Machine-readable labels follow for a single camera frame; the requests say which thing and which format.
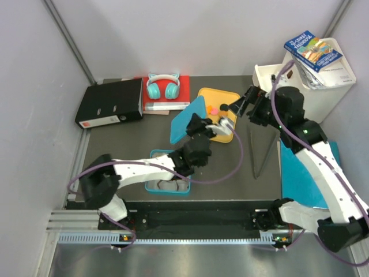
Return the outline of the blue tin lid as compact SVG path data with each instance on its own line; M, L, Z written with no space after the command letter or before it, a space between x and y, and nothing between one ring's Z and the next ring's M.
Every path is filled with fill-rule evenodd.
M193 114L197 114L202 119L207 117L205 98L203 96L198 96L171 121L170 144L178 143L187 135L186 129Z

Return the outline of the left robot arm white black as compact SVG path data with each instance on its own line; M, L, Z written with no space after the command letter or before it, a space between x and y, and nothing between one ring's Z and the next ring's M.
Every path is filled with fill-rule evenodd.
M140 160L118 160L109 154L99 156L79 177L85 207L108 215L117 228L126 228L131 216L124 200L116 194L120 188L191 176L195 168L207 165L212 154L210 139L232 131L234 123L228 117L220 117L214 123L211 119L193 114L186 128L189 140L177 150Z

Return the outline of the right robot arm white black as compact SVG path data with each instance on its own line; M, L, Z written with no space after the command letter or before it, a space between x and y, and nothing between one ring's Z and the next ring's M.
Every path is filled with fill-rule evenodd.
M278 129L281 141L306 168L327 204L322 209L278 199L259 226L268 230L294 224L317 235L323 246L337 253L368 238L368 205L349 184L320 125L305 118L303 104L304 96L295 87L282 87L268 96L251 86L228 107L238 117L247 115L254 124Z

